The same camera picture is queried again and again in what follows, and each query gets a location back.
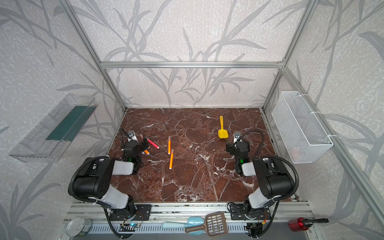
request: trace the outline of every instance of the wall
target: wall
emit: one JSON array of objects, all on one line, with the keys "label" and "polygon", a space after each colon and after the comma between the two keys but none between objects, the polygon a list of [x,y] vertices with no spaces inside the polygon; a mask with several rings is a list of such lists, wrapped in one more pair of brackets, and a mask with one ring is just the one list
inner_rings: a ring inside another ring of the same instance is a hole
[{"label": "wall", "polygon": [[[102,61],[281,61],[307,0],[71,3]],[[259,107],[276,72],[109,70],[129,107]]]},{"label": "wall", "polygon": [[[327,1],[316,7],[288,62],[299,83],[337,132],[357,164],[384,196],[384,2]],[[280,150],[288,157],[270,115],[284,79],[266,111]],[[384,239],[384,230],[333,154],[312,164],[296,164],[299,194],[316,217],[330,222],[326,239]]]},{"label": "wall", "polygon": [[[70,177],[99,156],[123,112],[56,1],[0,1],[0,239],[53,239],[73,198]],[[94,114],[57,163],[8,153],[68,93],[94,96]]]}]

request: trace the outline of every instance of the red marker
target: red marker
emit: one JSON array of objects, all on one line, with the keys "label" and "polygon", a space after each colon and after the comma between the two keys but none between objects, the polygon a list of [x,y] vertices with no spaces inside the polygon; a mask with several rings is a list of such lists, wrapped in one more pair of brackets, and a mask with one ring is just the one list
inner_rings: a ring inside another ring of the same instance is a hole
[{"label": "red marker", "polygon": [[158,145],[156,145],[154,142],[152,142],[152,141],[149,140],[148,138],[147,138],[147,140],[148,140],[148,142],[149,142],[150,144],[152,144],[155,148],[157,148],[157,149],[160,148]]}]

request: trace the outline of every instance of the yellow shovel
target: yellow shovel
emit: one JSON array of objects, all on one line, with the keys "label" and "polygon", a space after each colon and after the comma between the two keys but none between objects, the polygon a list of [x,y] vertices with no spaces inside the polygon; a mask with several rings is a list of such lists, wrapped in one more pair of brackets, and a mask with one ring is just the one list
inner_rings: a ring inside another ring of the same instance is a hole
[{"label": "yellow shovel", "polygon": [[221,129],[218,131],[218,137],[219,138],[228,138],[228,131],[224,130],[223,116],[220,116],[220,126],[221,126]]}]

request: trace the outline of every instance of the marble surface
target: marble surface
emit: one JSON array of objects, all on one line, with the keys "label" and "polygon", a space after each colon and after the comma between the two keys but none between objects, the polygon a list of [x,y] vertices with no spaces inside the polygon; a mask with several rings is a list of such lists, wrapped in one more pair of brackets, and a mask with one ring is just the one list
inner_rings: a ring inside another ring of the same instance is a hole
[{"label": "marble surface", "polygon": [[[224,117],[228,139],[219,139],[219,116]],[[258,108],[234,109],[128,109],[121,125],[126,131],[147,136],[160,146],[150,145],[150,155],[142,155],[137,175],[112,176],[112,185],[133,196],[136,202],[244,201],[257,189],[256,177],[235,172],[234,157],[225,151],[235,131],[257,128],[265,133],[261,155],[274,155],[274,149]],[[174,149],[169,169],[168,136]],[[250,156],[261,142],[260,134],[244,137],[251,144]],[[109,152],[121,157],[119,135]]]}]

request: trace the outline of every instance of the white wire mesh basket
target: white wire mesh basket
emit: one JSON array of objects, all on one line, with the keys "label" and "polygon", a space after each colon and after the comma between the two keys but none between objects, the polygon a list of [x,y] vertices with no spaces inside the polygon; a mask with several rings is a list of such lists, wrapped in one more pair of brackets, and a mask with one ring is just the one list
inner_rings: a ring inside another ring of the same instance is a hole
[{"label": "white wire mesh basket", "polygon": [[272,116],[294,163],[314,162],[333,146],[319,119],[297,91],[281,92]]}]

